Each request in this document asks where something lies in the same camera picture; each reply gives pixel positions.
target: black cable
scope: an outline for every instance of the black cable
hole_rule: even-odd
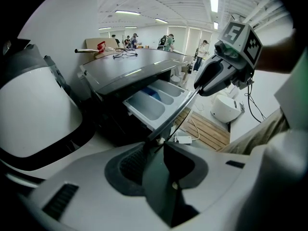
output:
[[[251,92],[252,92],[252,84],[251,84],[251,90],[250,90],[250,92],[249,92],[249,86],[248,86],[248,93],[245,93],[244,95],[247,96],[247,98],[248,98],[248,107],[249,107],[249,110],[250,110],[251,115],[253,116],[254,119],[256,119],[259,123],[261,123],[261,121],[258,120],[258,119],[254,116],[254,114],[252,113],[251,108],[250,108],[250,102],[252,102],[252,103],[255,105],[255,107],[258,109],[258,111],[261,113],[261,116],[262,116],[263,120],[266,119],[266,117],[262,114],[261,110],[260,110],[259,107],[256,105],[254,99],[253,99],[252,96],[251,96]]]
[[[128,53],[128,54],[132,54],[132,55],[127,55],[126,54],[126,56],[138,56],[138,54],[135,52],[135,53],[133,53],[133,52],[128,52],[128,51],[126,51],[126,50],[123,50],[123,51],[125,51],[126,53]]]

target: white cable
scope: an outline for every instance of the white cable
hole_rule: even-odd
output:
[[[192,141],[196,141],[196,140],[200,139],[200,132],[199,132],[199,129],[197,128],[197,126],[196,126],[194,120],[193,120],[193,119],[191,119],[191,120],[192,120],[194,126],[196,127],[196,129],[197,129],[197,131],[198,131],[198,138],[192,140]]]
[[[197,107],[197,109],[198,109],[199,111],[204,111],[204,105],[203,105],[203,103],[202,103],[202,106],[203,106],[203,109],[202,109],[202,110],[200,110],[200,109],[198,108],[197,104],[194,104],[194,105]]]
[[[173,125],[175,125],[175,122],[176,122],[177,120],[180,120],[180,119],[184,119],[184,118],[183,118],[183,117],[180,117],[180,118],[178,118],[178,119],[174,120]],[[175,136],[174,136],[174,138],[176,138],[177,136],[178,136],[178,129],[177,129],[177,131],[175,132]]]

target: white robot body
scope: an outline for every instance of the white robot body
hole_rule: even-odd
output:
[[[31,156],[77,129],[82,115],[48,67],[26,72],[0,89],[0,147]]]
[[[83,117],[35,45],[9,58],[2,73],[0,161],[13,181],[48,179],[83,156],[114,147]]]

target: gray surface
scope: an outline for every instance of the gray surface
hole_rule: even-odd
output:
[[[221,60],[221,58],[219,58],[218,56],[215,56],[214,58],[209,58],[203,64],[202,67],[204,68],[198,72],[198,75],[195,79],[195,85],[196,84],[202,85],[203,88],[202,88],[202,91],[200,92],[201,96],[210,96],[226,88],[229,85],[228,81],[231,81],[231,80],[233,81],[234,76],[237,77],[237,75],[235,75],[235,73],[237,72],[237,69],[233,66],[230,67],[230,64],[223,60],[220,62],[220,66],[222,67],[221,72],[219,72],[213,78],[211,78],[209,82],[202,83],[201,82],[202,75],[207,73],[207,68],[215,67],[215,65],[212,65],[212,64],[215,64],[219,60]]]
[[[161,148],[148,162],[143,173],[142,186],[144,187],[149,208],[152,208],[157,215],[171,226],[177,201],[177,190],[172,187],[169,171],[164,163],[164,148]]]
[[[149,207],[145,197],[124,196],[114,190],[104,175],[110,158],[137,144],[83,157],[43,182],[30,195],[43,208],[66,183],[79,186],[60,222],[76,230],[168,230]]]
[[[292,176],[294,177],[294,180],[299,180],[302,178],[303,174],[305,174],[307,169],[307,138],[307,132],[293,130],[276,135],[267,145],[255,147],[250,154],[245,167],[226,192],[205,211],[200,213],[194,219],[175,227],[174,230],[239,230],[237,225],[239,216],[241,215],[241,210],[254,189],[257,189],[257,192],[261,194],[258,199],[259,201],[265,200],[265,202],[270,202],[275,200],[276,192],[270,192],[271,197],[264,199],[263,193],[268,194],[269,191],[268,187],[263,185],[263,183],[267,184],[268,182],[271,182],[272,186],[280,188],[281,184],[276,185],[276,182],[281,182],[281,179]],[[262,179],[262,182],[259,182],[258,184],[260,176],[264,179]],[[285,185],[283,188],[280,188],[279,191],[281,192],[284,189],[286,189]],[[208,197],[207,194],[202,195],[202,198]],[[256,217],[255,210],[260,207],[258,206],[258,202],[255,202],[255,204],[256,205],[253,207],[250,206],[250,208],[246,210],[254,217]],[[252,222],[251,219],[248,220],[247,218],[244,218],[243,222],[250,225],[250,227],[244,230],[252,230],[254,228],[253,225],[256,224],[255,222]]]
[[[234,160],[236,162],[246,163],[248,159],[246,155],[217,153],[212,150],[183,144],[179,144],[179,147],[203,158],[208,164],[208,174],[199,186],[182,191],[186,204],[192,205],[200,212],[216,202],[242,172],[241,168],[232,167],[227,165],[226,162]]]
[[[136,53],[138,56],[124,55],[115,59],[113,55],[108,55],[84,64],[81,69],[87,71],[86,78],[93,89],[99,94],[107,95],[119,88],[192,61],[191,56],[168,51],[136,49]]]
[[[44,227],[44,230],[48,231],[76,231],[76,229],[72,229],[66,225],[62,225],[57,220],[48,216],[45,212],[43,212],[40,208],[38,208],[32,201],[27,199],[23,195],[18,195],[19,199],[25,205],[27,211],[32,215],[32,217],[38,222],[39,225]]]

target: floor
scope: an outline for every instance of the floor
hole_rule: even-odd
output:
[[[188,113],[190,113],[190,109],[184,109],[175,123],[180,125],[180,117],[185,118]],[[181,135],[178,133],[177,136],[191,136],[192,139],[195,139],[193,142],[198,142],[196,145],[191,144],[195,147],[219,150],[230,143],[229,132],[196,112],[192,112],[191,116],[186,118],[181,124],[180,129],[185,134]]]
[[[191,90],[194,91],[194,80],[197,77],[196,72],[192,72],[189,75],[189,78],[187,80],[186,83],[186,89],[187,90]],[[210,110],[212,108],[212,102],[211,102],[211,97],[203,97],[198,95],[195,101],[195,104],[193,106],[193,111],[195,111],[196,113],[200,114],[201,116],[203,116],[204,118],[206,118],[207,120],[210,120],[211,122],[215,123],[217,126],[219,126],[220,128],[222,128],[225,131],[228,131],[228,125],[225,123],[222,123],[220,121],[218,121],[214,116],[212,116]]]

